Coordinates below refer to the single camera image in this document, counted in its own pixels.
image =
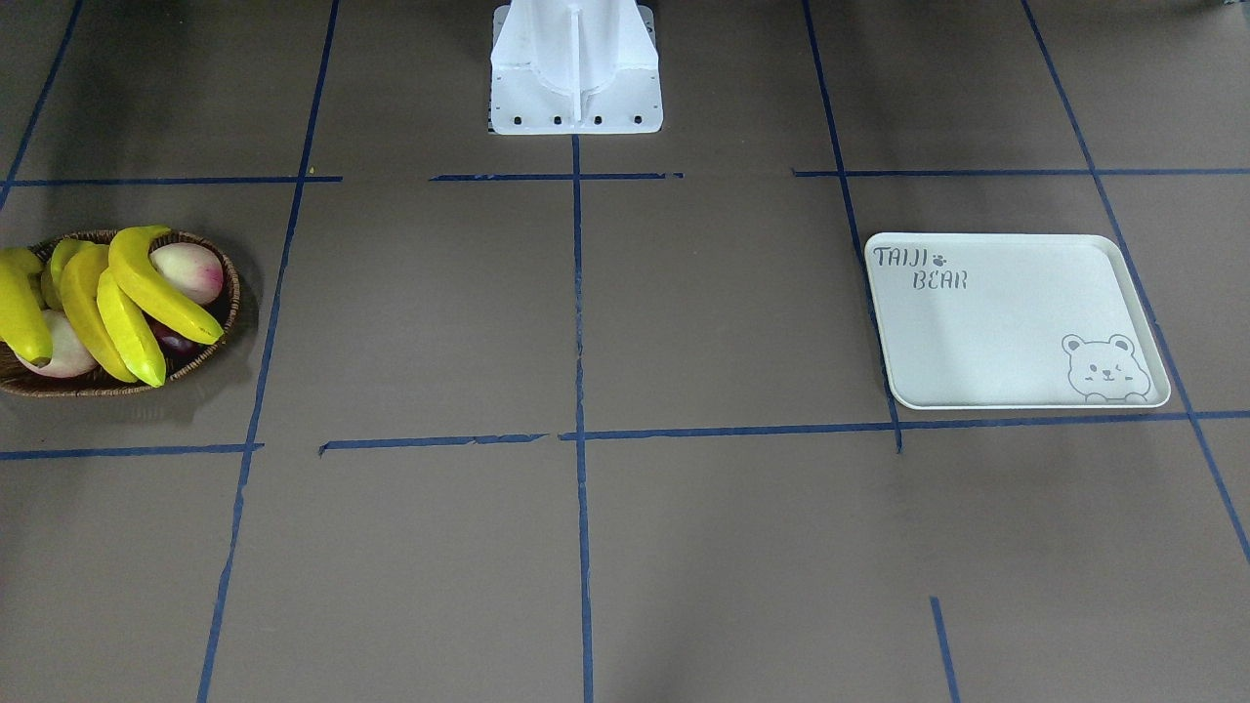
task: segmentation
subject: plastic tray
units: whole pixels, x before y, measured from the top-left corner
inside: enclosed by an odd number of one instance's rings
[[[908,408],[1158,408],[1171,397],[1106,238],[890,231],[864,254],[890,390]]]

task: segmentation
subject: floor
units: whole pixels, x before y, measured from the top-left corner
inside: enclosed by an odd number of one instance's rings
[[[1250,699],[1250,4],[660,0],[574,139],[488,131],[498,3],[0,4],[0,245],[248,286],[0,394],[0,700]],[[901,407],[882,230],[1110,238],[1171,400]]]

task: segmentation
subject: yellow banana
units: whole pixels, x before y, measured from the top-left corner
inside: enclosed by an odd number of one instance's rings
[[[160,225],[119,231],[109,245],[109,269],[121,290],[145,313],[192,341],[212,344],[221,338],[221,323],[152,268],[148,250],[154,239],[169,231]]]
[[[45,308],[51,308],[52,310],[64,310],[65,306],[61,305],[61,294],[56,291],[56,284],[52,283],[51,269],[44,269],[44,273],[39,274],[39,298],[44,301]]]
[[[65,306],[61,304],[61,271],[65,270],[65,264],[74,258],[86,246],[91,246],[90,241],[84,241],[81,239],[62,239],[56,243],[56,248],[52,249],[52,255],[48,259],[48,266],[44,269],[44,274],[39,276],[40,289],[44,294],[44,301],[49,308],[54,310],[64,310]]]
[[[112,338],[126,368],[148,385],[165,385],[165,355],[160,343],[148,326],[144,311],[118,286],[111,266],[100,274],[95,301],[104,329]]]
[[[60,296],[65,305],[65,316],[70,319],[70,326],[79,335],[79,340],[109,375],[120,382],[135,383],[139,379],[126,368],[96,305],[100,274],[109,268],[109,248],[102,244],[85,244],[61,270]]]
[[[0,250],[0,339],[36,367],[52,360],[52,333],[44,321],[32,280],[44,263],[30,249]]]

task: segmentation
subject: fruit basket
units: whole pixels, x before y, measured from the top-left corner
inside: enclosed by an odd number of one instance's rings
[[[81,239],[98,244],[109,244],[112,241],[116,233],[118,230],[75,231],[36,244],[31,246],[30,250],[46,264],[52,255],[52,250],[56,248],[56,243],[61,239]],[[204,346],[191,358],[178,358],[166,353],[166,385],[186,377],[195,369],[204,365],[210,357],[216,354],[231,338],[231,330],[235,328],[235,323],[239,316],[239,271],[235,269],[234,263],[231,263],[230,259],[211,241],[179,230],[172,230],[169,234],[158,238],[152,241],[151,249],[178,241],[199,244],[200,246],[204,246],[216,254],[218,259],[221,260],[221,273],[224,278],[221,294],[216,298],[216,300],[209,303],[204,308],[219,323],[221,323],[221,328],[225,333],[220,339],[218,339],[216,343]],[[156,389],[142,382],[120,382],[110,377],[99,367],[86,374],[74,378],[60,379],[41,377],[21,365],[12,350],[6,344],[0,343],[0,390],[30,398],[56,398],[82,395],[130,395],[134,393],[144,393]]]

